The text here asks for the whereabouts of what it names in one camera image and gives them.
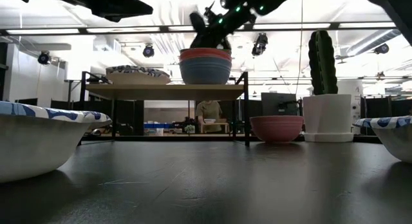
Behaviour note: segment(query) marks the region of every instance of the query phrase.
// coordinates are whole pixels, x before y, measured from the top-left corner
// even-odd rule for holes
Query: white bowl
[[[111,123],[101,113],[0,102],[0,183],[48,173],[74,153],[89,128]]]
[[[106,77],[118,85],[166,85],[171,82],[164,71],[140,66],[110,67],[106,69]]]
[[[370,127],[386,149],[403,162],[412,163],[411,116],[388,118],[363,118],[354,123],[357,127]]]
[[[213,118],[205,118],[205,123],[206,124],[214,124],[216,122],[216,119]]]

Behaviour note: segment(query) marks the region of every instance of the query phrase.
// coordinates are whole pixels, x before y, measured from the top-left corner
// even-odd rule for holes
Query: pink bowl
[[[302,130],[303,117],[286,115],[252,117],[250,124],[254,134],[266,143],[291,142]]]

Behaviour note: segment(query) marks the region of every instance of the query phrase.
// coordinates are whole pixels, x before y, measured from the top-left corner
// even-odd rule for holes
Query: potted cactus
[[[317,30],[309,41],[314,96],[303,99],[304,139],[308,142],[350,142],[351,95],[338,95],[332,39]]]

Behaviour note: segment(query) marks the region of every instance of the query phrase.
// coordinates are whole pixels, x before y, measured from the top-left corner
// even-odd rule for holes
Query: wooden shelf
[[[117,100],[236,100],[243,94],[243,85],[88,84],[86,90]]]

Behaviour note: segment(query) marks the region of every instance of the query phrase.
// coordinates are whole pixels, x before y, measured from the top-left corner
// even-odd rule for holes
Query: white flower pot
[[[351,95],[316,95],[303,98],[307,142],[351,142]]]

